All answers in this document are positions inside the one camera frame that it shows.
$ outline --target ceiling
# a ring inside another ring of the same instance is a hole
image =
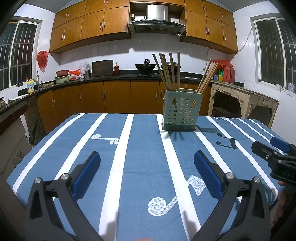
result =
[[[69,6],[81,0],[27,0],[27,4],[38,6],[52,12],[58,12],[65,5]],[[208,0],[211,2],[219,2],[230,11],[234,12],[246,6],[262,2],[264,0]]]

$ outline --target blue tablecloth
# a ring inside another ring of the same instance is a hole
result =
[[[269,205],[274,202],[277,180],[269,176],[267,162],[251,151],[255,140],[271,146],[272,136],[280,138],[264,124],[200,116],[196,131],[167,132],[161,122],[162,115],[73,115],[28,153],[7,183],[26,205],[34,178],[58,179],[97,151],[101,166],[77,203],[105,241],[189,240],[217,204],[194,166],[198,150],[237,178],[259,176]],[[65,230],[74,234],[58,198],[54,203]]]

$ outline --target metal screw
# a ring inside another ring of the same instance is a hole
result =
[[[40,182],[41,182],[41,178],[40,178],[40,177],[36,178],[36,179],[34,180],[34,182],[35,182],[35,183],[40,183]]]
[[[64,174],[61,175],[61,178],[63,180],[67,180],[69,178],[69,174],[68,173],[64,173]]]
[[[259,178],[259,177],[254,177],[254,181],[255,181],[256,183],[259,183],[259,182],[260,182],[260,178]]]
[[[228,179],[233,179],[234,178],[234,175],[231,172],[228,172],[228,173],[226,173],[226,177]]]

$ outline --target yellow bottle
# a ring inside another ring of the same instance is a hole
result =
[[[35,91],[33,79],[30,79],[29,81],[27,81],[27,91],[28,91],[28,94],[33,93]]]

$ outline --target white music note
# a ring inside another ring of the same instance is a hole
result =
[[[119,141],[119,138],[102,138],[100,134],[93,135],[91,138],[94,140],[110,140],[110,145],[117,145]]]
[[[206,187],[204,181],[194,175],[191,175],[188,180],[187,184],[191,184],[194,188],[195,193],[199,196],[204,188]],[[148,203],[148,212],[153,216],[162,216],[165,215],[178,201],[177,195],[166,205],[166,201],[161,197],[155,197]]]

